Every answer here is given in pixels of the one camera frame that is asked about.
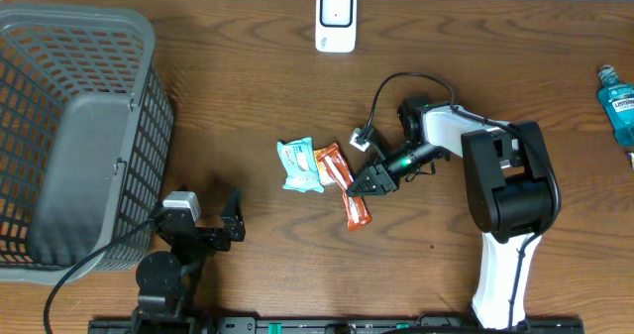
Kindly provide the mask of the small orange snack packet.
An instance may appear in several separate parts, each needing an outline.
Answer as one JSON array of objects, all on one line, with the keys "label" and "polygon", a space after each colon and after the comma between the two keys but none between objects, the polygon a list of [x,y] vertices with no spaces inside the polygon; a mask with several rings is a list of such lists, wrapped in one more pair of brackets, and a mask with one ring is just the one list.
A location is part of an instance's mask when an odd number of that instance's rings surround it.
[{"label": "small orange snack packet", "polygon": [[325,151],[325,149],[314,150],[313,151],[313,155],[314,155],[315,162],[316,162],[316,165],[317,165],[317,168],[318,168],[318,174],[319,174],[320,183],[323,186],[329,186],[329,185],[334,184],[335,181],[328,174],[326,167],[318,160],[318,157],[321,156],[324,151]]}]

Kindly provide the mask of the orange snack bar wrapper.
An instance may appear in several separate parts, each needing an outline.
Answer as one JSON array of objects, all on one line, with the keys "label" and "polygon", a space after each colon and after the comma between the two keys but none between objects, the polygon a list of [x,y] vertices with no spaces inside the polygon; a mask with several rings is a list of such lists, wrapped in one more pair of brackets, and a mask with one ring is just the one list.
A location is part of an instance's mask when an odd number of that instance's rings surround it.
[{"label": "orange snack bar wrapper", "polygon": [[359,230],[371,222],[370,212],[360,196],[351,197],[346,192],[354,182],[354,178],[338,144],[333,143],[323,149],[325,151],[318,157],[318,160],[326,167],[328,174],[342,190],[348,230]]}]

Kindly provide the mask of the mint green wipes pack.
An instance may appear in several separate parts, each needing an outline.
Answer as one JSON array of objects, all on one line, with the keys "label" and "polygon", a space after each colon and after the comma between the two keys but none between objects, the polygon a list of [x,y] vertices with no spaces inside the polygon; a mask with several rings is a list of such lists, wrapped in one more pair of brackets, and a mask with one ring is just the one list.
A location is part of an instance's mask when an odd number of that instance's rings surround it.
[{"label": "mint green wipes pack", "polygon": [[323,193],[319,171],[313,154],[313,142],[311,137],[295,140],[287,143],[277,142],[276,150],[281,164],[286,171],[285,183],[282,186],[286,190],[299,192],[316,191]]}]

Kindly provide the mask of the teal Listerine mouthwash bottle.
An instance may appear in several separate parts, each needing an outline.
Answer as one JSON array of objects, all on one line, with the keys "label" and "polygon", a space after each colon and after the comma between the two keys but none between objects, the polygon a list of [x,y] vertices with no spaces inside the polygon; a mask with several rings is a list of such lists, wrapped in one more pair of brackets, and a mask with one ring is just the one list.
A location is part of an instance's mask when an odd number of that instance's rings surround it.
[{"label": "teal Listerine mouthwash bottle", "polygon": [[633,147],[633,84],[622,81],[612,65],[599,68],[601,88],[597,93],[614,129],[617,143],[625,148]]}]

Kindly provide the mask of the yellow chips bag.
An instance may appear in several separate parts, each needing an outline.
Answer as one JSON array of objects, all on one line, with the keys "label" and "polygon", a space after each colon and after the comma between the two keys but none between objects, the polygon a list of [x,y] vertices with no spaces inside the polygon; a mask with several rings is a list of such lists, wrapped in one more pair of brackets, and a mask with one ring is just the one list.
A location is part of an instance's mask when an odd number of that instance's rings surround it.
[{"label": "yellow chips bag", "polygon": [[631,168],[634,169],[634,153],[633,152],[627,152],[626,153],[626,157],[628,159],[628,163],[630,164]]}]

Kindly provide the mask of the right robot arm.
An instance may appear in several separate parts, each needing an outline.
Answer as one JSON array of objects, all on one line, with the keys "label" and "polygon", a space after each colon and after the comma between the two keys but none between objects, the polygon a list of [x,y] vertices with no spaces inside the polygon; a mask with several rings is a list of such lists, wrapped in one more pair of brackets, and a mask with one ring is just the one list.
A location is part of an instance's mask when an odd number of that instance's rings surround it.
[{"label": "right robot arm", "polygon": [[534,121],[492,121],[450,102],[405,99],[397,109],[404,143],[388,150],[366,125],[350,143],[373,158],[348,187],[351,197],[386,195],[423,166],[456,156],[463,161],[469,212],[482,234],[472,310],[485,329],[516,329],[526,314],[530,264],[542,235],[561,208],[548,152]]}]

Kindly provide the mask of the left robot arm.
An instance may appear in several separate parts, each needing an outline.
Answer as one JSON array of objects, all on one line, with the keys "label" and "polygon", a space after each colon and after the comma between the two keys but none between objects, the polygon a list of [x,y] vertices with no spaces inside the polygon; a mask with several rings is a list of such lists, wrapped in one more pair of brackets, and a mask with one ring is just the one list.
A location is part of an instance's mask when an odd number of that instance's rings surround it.
[{"label": "left robot arm", "polygon": [[220,228],[199,227],[201,208],[192,191],[171,192],[149,216],[154,232],[168,245],[138,264],[138,307],[133,333],[214,333],[214,320],[193,308],[193,299],[206,261],[242,242],[246,229],[242,192],[232,191],[220,214]]}]

